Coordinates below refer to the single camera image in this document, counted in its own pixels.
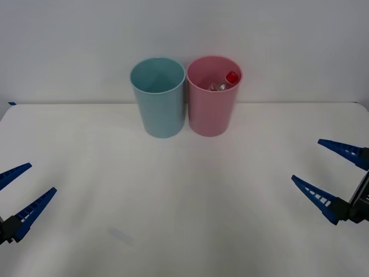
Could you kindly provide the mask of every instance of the cup rim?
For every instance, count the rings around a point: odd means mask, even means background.
[[[151,60],[151,59],[168,59],[168,60],[170,60],[170,61],[172,61],[172,62],[175,62],[175,63],[177,63],[178,65],[180,65],[180,67],[181,67],[181,68],[182,68],[182,70],[183,70],[183,78],[182,78],[182,81],[181,81],[181,82],[179,82],[179,84],[178,84],[177,86],[175,86],[174,88],[170,89],[169,91],[163,91],[163,92],[148,92],[148,91],[143,91],[143,90],[141,90],[141,89],[137,88],[137,87],[133,84],[133,82],[132,82],[132,72],[133,72],[133,70],[136,68],[136,66],[138,66],[139,64],[141,64],[141,63],[143,63],[143,62],[149,61],[149,60]],[[135,66],[133,66],[133,68],[132,68],[132,70],[131,70],[131,72],[130,72],[130,74],[129,74],[129,80],[130,80],[130,82],[131,82],[132,86],[133,86],[136,90],[138,90],[138,91],[140,91],[140,92],[143,92],[143,93],[150,94],[150,95],[160,95],[160,94],[165,94],[165,93],[169,93],[169,92],[171,92],[171,91],[174,91],[175,89],[179,88],[179,87],[183,84],[183,82],[185,81],[186,77],[187,77],[187,74],[186,74],[186,70],[185,70],[185,68],[183,67],[183,65],[182,65],[179,61],[177,61],[177,60],[175,60],[175,59],[168,58],[168,57],[153,57],[153,58],[143,59],[142,61],[140,61],[139,63],[137,63]]]
[[[241,72],[241,78],[240,78],[240,80],[238,81],[238,83],[237,83],[234,87],[232,87],[232,88],[228,88],[228,89],[225,89],[225,90],[223,90],[223,91],[210,91],[210,90],[208,90],[208,89],[200,88],[198,85],[195,85],[195,84],[190,80],[190,78],[189,78],[189,69],[190,69],[191,65],[192,65],[195,61],[198,61],[199,59],[203,59],[203,58],[222,58],[222,59],[227,59],[227,60],[229,60],[230,62],[233,62],[233,63],[234,63],[234,64],[239,68],[239,70],[240,70],[240,72]],[[223,93],[223,92],[228,92],[228,91],[230,91],[230,90],[232,90],[232,89],[234,89],[235,87],[238,87],[238,86],[240,85],[240,83],[241,83],[241,82],[242,82],[242,80],[243,80],[243,71],[242,71],[242,68],[238,65],[238,63],[236,63],[233,59],[229,59],[229,58],[227,58],[227,57],[225,57],[225,56],[220,56],[220,55],[206,55],[206,56],[201,56],[201,57],[199,57],[199,58],[195,59],[194,61],[192,61],[192,62],[190,63],[190,65],[187,67],[187,70],[186,70],[186,77],[187,77],[187,81],[188,81],[191,85],[193,85],[194,87],[196,87],[196,89],[199,89],[199,90],[201,90],[201,91],[205,91],[205,92],[210,92],[210,93]]]

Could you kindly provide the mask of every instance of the pink cup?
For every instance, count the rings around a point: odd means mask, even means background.
[[[224,91],[208,90],[214,81],[225,81],[230,71],[239,76],[239,81],[233,87]],[[242,70],[237,63],[225,57],[205,56],[190,64],[187,80],[189,121],[193,131],[205,137],[225,132],[242,77]]]

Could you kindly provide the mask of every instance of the clear plastic bottle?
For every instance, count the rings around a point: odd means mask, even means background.
[[[230,71],[225,76],[225,82],[223,83],[213,83],[210,85],[210,91],[225,91],[228,88],[231,88],[238,81],[238,75],[236,72]]]

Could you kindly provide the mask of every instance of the light blue cup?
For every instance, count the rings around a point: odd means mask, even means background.
[[[168,58],[140,62],[131,72],[131,83],[145,130],[154,137],[177,134],[185,122],[184,67]]]

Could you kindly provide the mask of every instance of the cup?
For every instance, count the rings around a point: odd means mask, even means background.
[[[213,82],[224,82],[225,76],[231,71],[239,77],[231,88],[208,90]],[[189,123],[193,131],[205,137],[218,136],[226,131],[242,78],[239,65],[225,57],[205,56],[190,64],[187,80]]]
[[[130,81],[145,130],[154,137],[177,134],[185,122],[185,69],[169,58],[146,59],[131,71]]]

